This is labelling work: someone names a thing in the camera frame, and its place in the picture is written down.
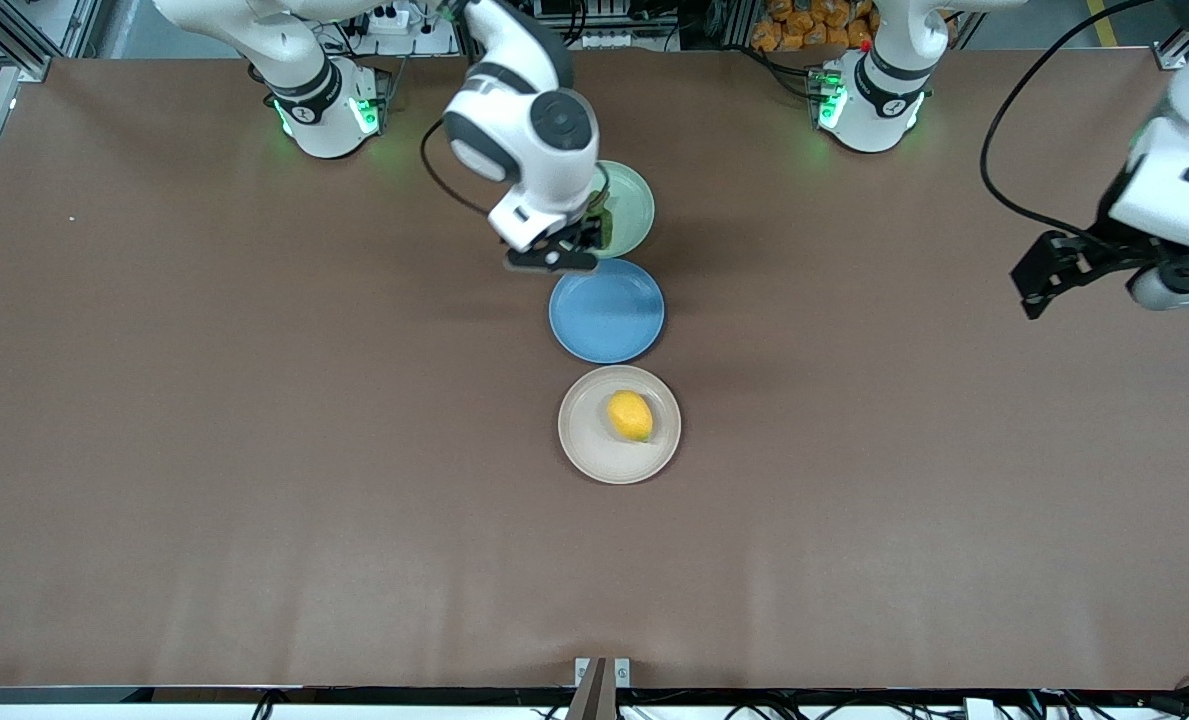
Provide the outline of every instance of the green led light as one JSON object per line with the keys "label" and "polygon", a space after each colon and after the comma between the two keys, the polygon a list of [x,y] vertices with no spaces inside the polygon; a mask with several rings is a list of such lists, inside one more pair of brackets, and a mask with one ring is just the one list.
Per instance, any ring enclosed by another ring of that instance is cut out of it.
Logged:
{"label": "green led light", "polygon": [[283,120],[283,135],[292,137],[292,126],[287,121],[287,114],[283,113],[283,106],[278,105],[278,100],[273,101],[273,109],[278,112],[278,119]]}
{"label": "green led light", "polygon": [[838,116],[847,105],[847,88],[841,88],[835,96],[820,105],[820,126],[833,128],[838,124]]}
{"label": "green led light", "polygon": [[364,135],[372,135],[376,131],[379,131],[380,122],[376,119],[376,109],[371,106],[371,102],[350,100],[350,108],[356,114],[356,120],[358,120],[358,130],[364,132]]}
{"label": "green led light", "polygon": [[905,124],[905,128],[910,130],[914,127],[918,122],[918,109],[923,107],[923,100],[926,99],[927,94],[925,91],[919,91],[918,100],[914,101],[913,108],[910,108],[910,121]]}

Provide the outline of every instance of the beige plate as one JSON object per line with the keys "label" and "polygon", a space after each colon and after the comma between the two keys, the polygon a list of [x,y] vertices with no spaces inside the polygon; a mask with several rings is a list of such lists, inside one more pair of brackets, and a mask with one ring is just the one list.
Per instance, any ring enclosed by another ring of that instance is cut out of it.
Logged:
{"label": "beige plate", "polygon": [[[648,442],[631,442],[612,429],[608,400],[621,389],[643,396],[652,410]],[[558,409],[558,441],[578,470],[600,484],[637,484],[669,462],[682,436],[682,415],[661,379],[630,365],[591,370],[568,389]]]}

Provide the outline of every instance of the plate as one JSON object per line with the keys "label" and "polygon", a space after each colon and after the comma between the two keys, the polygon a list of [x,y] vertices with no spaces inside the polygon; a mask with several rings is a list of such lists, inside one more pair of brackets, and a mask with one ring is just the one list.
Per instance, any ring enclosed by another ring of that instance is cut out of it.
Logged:
{"label": "plate", "polygon": [[602,160],[599,164],[606,169],[608,181],[612,183],[606,202],[608,209],[612,211],[612,241],[605,250],[591,250],[590,254],[606,260],[619,258],[643,242],[652,223],[658,219],[658,201],[652,196],[648,181],[636,173],[634,168],[611,160]]}
{"label": "plate", "polygon": [[554,337],[590,364],[624,364],[643,354],[663,324],[661,286],[629,260],[599,260],[593,273],[564,274],[549,296]]}
{"label": "plate", "polygon": [[[653,418],[648,442],[623,438],[612,428],[608,400],[621,389],[648,402]],[[673,392],[661,378],[630,365],[591,370],[568,389],[558,409],[558,442],[567,460],[600,484],[643,482],[669,462],[681,437],[682,415]]]}

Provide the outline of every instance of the yellow line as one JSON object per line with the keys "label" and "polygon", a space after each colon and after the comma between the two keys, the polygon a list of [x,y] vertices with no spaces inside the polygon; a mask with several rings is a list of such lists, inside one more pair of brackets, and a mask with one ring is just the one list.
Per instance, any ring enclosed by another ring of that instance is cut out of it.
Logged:
{"label": "yellow line", "polygon": [[[1087,8],[1093,14],[1105,12],[1105,0],[1087,0]],[[1114,29],[1111,27],[1109,18],[1096,20],[1096,38],[1101,40],[1101,48],[1118,48],[1119,38],[1114,37]]]}

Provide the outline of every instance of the power strip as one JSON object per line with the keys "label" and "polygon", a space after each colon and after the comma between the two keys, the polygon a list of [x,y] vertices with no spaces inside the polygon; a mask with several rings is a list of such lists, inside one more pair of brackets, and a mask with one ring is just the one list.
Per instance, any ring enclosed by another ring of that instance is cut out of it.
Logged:
{"label": "power strip", "polygon": [[411,27],[413,13],[410,10],[397,10],[394,13],[394,18],[380,15],[379,18],[371,18],[371,24],[367,26],[367,33],[376,34],[407,34],[408,29]]}
{"label": "power strip", "polygon": [[594,31],[581,36],[581,49],[629,48],[634,45],[634,34],[627,29],[612,31]]}

